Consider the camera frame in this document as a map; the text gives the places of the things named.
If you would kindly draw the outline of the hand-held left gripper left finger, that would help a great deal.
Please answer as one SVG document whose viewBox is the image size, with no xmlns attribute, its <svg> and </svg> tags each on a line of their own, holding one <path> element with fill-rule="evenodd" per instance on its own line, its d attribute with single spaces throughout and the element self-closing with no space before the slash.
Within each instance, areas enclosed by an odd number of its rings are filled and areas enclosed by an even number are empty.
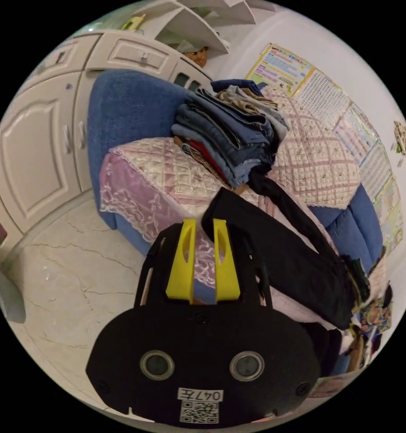
<svg viewBox="0 0 406 433">
<path fill-rule="evenodd" d="M 195 249 L 196 219 L 184 219 L 165 291 L 169 300 L 193 303 Z"/>
</svg>

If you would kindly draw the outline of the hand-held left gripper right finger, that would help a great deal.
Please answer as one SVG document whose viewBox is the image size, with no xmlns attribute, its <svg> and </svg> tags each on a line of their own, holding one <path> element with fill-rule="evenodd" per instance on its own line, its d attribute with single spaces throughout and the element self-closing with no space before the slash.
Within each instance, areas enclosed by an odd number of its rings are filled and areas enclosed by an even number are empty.
<svg viewBox="0 0 406 433">
<path fill-rule="evenodd" d="M 225 220 L 214 219 L 213 229 L 215 302 L 221 303 L 237 301 L 240 298 L 241 291 L 227 222 Z"/>
</svg>

